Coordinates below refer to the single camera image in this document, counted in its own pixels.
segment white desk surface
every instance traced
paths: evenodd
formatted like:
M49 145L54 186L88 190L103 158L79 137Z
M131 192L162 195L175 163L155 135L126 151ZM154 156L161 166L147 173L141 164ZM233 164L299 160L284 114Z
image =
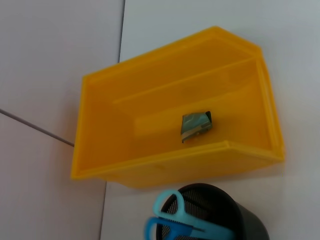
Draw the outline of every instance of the white desk surface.
M320 2L127 0L120 60L214 25L263 48L285 140L286 163L207 182L254 212L270 239L317 240ZM106 191L101 239L143 239L145 220L152 216L151 207L160 190L140 191L108 183Z
M99 240L105 182L71 180L72 155L0 114L1 240Z
M2 0L0 109L74 143L82 76L116 64L124 0Z

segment light blue scissors handle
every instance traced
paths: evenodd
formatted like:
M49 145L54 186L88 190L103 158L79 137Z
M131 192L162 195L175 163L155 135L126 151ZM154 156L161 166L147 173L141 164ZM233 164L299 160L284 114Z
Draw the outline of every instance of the light blue scissors handle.
M192 227L184 225L182 223L169 221L167 219L162 219L158 217L151 217L146 222L145 228L144 228L144 239L145 240L151 240L151 231L152 227L155 224L161 224L164 226L168 226L170 228L169 234L165 237L164 240L175 240L178 236L190 236L192 232Z
M163 201L171 195L175 195L177 200L177 211L174 214L161 211ZM191 233L191 237L207 240L233 240L235 238L234 232L230 229L186 213L184 197L177 190L166 190L162 192L156 198L152 210L154 214L160 218L169 219L199 229L194 229Z

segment small folded object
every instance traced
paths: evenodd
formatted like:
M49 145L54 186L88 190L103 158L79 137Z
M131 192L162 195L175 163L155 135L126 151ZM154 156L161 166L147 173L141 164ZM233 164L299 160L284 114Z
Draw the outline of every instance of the small folded object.
M196 112L182 116L181 140L192 138L212 128L211 112Z

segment black mesh pen holder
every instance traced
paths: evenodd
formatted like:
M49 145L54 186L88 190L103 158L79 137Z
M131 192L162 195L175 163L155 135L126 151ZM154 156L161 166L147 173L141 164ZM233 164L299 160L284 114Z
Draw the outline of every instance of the black mesh pen holder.
M195 183L178 190L184 198L185 211L199 219L229 228L235 233L235 240L269 240L268 232L260 219L235 202L226 192L205 183ZM172 195L161 211L174 214L178 209L177 197ZM164 240L170 229L157 224L156 240ZM175 240L198 240L179 236Z

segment yellow plastic tray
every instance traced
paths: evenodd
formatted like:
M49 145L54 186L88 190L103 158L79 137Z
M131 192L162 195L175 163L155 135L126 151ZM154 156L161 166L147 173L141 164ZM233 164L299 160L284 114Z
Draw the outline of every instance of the yellow plastic tray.
M182 116L213 128L181 142ZM142 188L284 160L261 49L211 27L83 79L72 177Z

